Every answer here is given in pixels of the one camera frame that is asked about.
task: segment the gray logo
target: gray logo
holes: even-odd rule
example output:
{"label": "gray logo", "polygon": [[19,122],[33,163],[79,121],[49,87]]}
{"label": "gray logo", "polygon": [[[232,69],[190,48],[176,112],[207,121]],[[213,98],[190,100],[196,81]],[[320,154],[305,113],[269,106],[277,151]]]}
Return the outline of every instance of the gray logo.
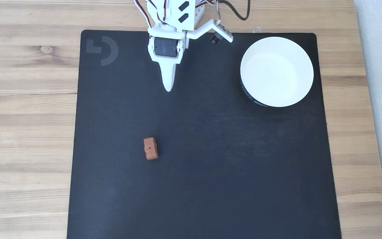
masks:
{"label": "gray logo", "polygon": [[[114,60],[117,58],[119,54],[119,47],[117,47],[116,42],[106,36],[101,37],[101,41],[109,45],[110,47],[110,55],[106,58],[101,60],[101,66],[109,65],[114,62]],[[93,39],[87,39],[86,40],[86,53],[96,53],[101,54],[101,47],[100,46],[94,46],[94,40]]]}

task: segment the desk mat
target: desk mat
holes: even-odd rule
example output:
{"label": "desk mat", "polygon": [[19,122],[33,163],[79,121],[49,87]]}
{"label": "desk mat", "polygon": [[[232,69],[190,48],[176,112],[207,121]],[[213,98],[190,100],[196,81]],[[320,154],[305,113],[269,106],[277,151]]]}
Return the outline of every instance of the desk mat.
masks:
{"label": "desk mat", "polygon": [[[259,39],[306,50],[314,82],[270,108],[240,86]],[[314,34],[190,41],[166,92],[145,32],[81,38],[68,239],[341,238]],[[159,158],[147,161],[143,139]]]}

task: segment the small orange cube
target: small orange cube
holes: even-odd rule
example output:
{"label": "small orange cube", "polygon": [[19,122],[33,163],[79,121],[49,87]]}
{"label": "small orange cube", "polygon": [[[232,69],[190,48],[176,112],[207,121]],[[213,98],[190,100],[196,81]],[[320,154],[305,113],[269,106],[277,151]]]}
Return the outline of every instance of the small orange cube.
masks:
{"label": "small orange cube", "polygon": [[144,139],[144,151],[147,160],[153,160],[159,157],[156,140],[153,137]]}

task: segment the wood grain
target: wood grain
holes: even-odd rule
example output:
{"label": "wood grain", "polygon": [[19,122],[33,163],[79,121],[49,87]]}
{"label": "wood grain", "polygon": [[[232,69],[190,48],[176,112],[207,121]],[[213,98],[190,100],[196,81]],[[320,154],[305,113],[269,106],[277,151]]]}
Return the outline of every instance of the wood grain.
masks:
{"label": "wood grain", "polygon": [[[245,12],[246,1],[232,3]],[[382,239],[382,173],[353,0],[253,0],[245,22],[221,11],[233,32],[317,34],[343,238]],[[0,239],[66,236],[85,29],[146,24],[131,0],[0,0]]]}

